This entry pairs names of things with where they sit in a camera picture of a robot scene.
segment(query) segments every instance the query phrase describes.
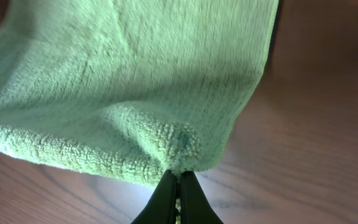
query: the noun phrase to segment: wood grain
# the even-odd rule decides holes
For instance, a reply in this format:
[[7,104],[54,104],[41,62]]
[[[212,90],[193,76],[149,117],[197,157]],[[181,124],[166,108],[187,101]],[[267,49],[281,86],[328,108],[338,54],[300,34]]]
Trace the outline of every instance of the wood grain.
[[[272,61],[198,178],[225,223],[358,223],[358,1],[284,2]],[[151,193],[0,154],[0,223],[130,223]]]

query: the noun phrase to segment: cloth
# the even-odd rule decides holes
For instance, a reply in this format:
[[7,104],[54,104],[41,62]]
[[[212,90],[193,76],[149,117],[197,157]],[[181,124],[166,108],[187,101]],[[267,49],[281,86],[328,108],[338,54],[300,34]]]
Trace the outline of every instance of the cloth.
[[278,0],[13,0],[0,27],[0,152],[156,185],[223,154]]

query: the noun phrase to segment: towel fold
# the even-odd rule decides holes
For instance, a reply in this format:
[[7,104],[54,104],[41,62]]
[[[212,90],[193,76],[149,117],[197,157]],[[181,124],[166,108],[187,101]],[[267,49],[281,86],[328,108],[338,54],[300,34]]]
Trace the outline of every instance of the towel fold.
[[222,156],[266,63],[278,0],[13,0],[0,152],[156,185]]

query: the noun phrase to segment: towel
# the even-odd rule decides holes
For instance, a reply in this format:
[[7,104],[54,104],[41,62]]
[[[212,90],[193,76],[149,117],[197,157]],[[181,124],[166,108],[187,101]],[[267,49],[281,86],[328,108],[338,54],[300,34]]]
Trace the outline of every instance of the towel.
[[260,80],[278,0],[12,0],[0,152],[156,185],[223,154]]

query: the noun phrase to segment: table surface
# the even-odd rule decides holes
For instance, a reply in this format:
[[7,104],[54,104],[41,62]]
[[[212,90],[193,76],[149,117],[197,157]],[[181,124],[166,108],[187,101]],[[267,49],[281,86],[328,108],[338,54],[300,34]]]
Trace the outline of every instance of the table surface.
[[[218,166],[224,223],[358,223],[358,0],[286,0]],[[130,223],[152,189],[0,154],[0,223]]]

